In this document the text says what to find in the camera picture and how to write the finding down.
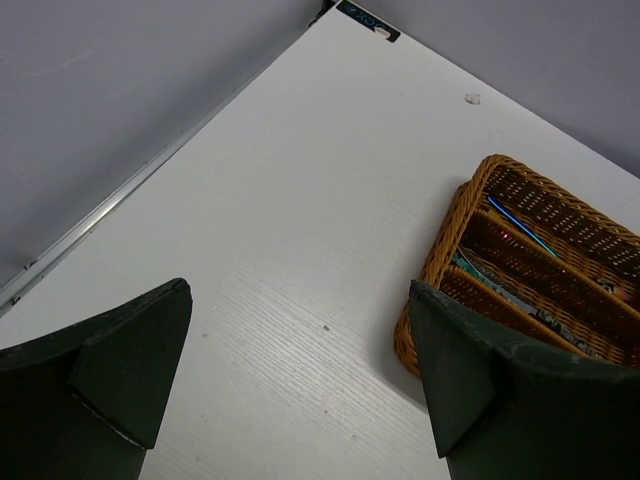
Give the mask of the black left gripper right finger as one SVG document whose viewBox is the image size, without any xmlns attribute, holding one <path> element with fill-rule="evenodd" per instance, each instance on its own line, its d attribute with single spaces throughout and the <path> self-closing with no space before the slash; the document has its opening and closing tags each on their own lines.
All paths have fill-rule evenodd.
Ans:
<svg viewBox="0 0 640 480">
<path fill-rule="evenodd" d="M 413 282 L 411 336 L 454 479 L 635 479 L 639 374 L 553 347 Z"/>
</svg>

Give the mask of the green handled table knife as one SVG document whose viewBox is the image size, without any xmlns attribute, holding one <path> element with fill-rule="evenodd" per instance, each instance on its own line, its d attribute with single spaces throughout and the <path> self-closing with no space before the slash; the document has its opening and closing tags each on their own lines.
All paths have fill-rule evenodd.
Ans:
<svg viewBox="0 0 640 480">
<path fill-rule="evenodd" d="M 487 267 L 473 260 L 470 256 L 465 254 L 463 250 L 457 249 L 455 251 L 453 255 L 453 262 L 458 267 L 464 269 L 476 279 L 491 288 L 494 292 L 504 297 L 510 303 L 527 312 L 534 311 L 534 308 L 532 306 L 516 296 L 512 292 L 510 287 L 505 282 L 503 282 L 496 274 L 494 274 Z"/>
</svg>

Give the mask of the iridescent round bowl spoon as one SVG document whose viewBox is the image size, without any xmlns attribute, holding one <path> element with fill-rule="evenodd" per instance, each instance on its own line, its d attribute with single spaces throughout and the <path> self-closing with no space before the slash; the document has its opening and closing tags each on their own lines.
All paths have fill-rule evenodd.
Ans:
<svg viewBox="0 0 640 480">
<path fill-rule="evenodd" d="M 487 196 L 487 201 L 497 212 L 499 212 L 502 216 L 508 219 L 512 224 L 514 224 L 519 230 L 521 230 L 524 234 L 526 234 L 537 245 L 543 248 L 547 253 L 551 254 L 554 257 L 558 257 L 556 252 L 549 245 L 547 245 L 541 238 L 539 238 L 533 230 L 527 227 L 506 207 L 504 207 L 501 203 L 499 203 L 492 195 Z"/>
</svg>

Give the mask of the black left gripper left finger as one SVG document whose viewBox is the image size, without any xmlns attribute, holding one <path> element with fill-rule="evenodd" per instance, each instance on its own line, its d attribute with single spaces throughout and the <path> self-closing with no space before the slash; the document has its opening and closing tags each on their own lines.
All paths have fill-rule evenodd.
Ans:
<svg viewBox="0 0 640 480">
<path fill-rule="evenodd" d="M 176 278 L 1 352 L 4 479 L 136 479 L 155 447 L 192 315 Z"/>
</svg>

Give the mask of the silver patterned table knife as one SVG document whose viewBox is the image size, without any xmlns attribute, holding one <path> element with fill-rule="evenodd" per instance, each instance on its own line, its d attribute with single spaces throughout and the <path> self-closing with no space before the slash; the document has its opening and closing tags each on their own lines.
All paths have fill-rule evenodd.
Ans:
<svg viewBox="0 0 640 480">
<path fill-rule="evenodd" d="M 574 335 L 569 329 L 567 329 L 564 325 L 562 325 L 559 321 L 555 320 L 551 314 L 548 312 L 537 309 L 536 307 L 526 303 L 519 297 L 513 295 L 509 290 L 505 290 L 503 288 L 498 287 L 496 292 L 507 299 L 509 302 L 519 307 L 528 315 L 534 317 L 546 327 L 550 328 L 556 334 L 561 336 L 564 340 L 568 341 L 573 346 L 577 347 L 581 352 L 586 353 L 589 357 L 595 358 L 597 360 L 602 360 L 602 357 L 590 346 L 588 346 L 585 342 L 580 340 L 576 335 Z"/>
</svg>

